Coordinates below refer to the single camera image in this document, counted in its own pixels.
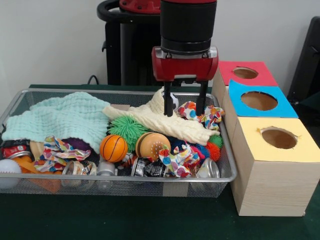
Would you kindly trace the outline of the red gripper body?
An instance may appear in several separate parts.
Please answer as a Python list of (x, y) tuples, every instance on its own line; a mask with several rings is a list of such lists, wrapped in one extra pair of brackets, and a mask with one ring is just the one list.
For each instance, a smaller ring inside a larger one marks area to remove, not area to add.
[(158, 82), (173, 82), (191, 79), (196, 82), (213, 79), (219, 63), (215, 46), (201, 54), (179, 55), (165, 52), (159, 46), (151, 51), (152, 70)]

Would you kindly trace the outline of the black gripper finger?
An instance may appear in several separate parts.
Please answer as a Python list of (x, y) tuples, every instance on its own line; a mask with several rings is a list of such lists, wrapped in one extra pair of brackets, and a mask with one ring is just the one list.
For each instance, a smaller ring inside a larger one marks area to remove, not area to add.
[(164, 115), (171, 117), (173, 115), (173, 99), (171, 97), (172, 83), (164, 82)]
[(205, 112), (207, 90), (208, 90), (208, 81), (201, 81), (199, 96), (196, 100), (196, 115), (197, 116), (201, 116)]

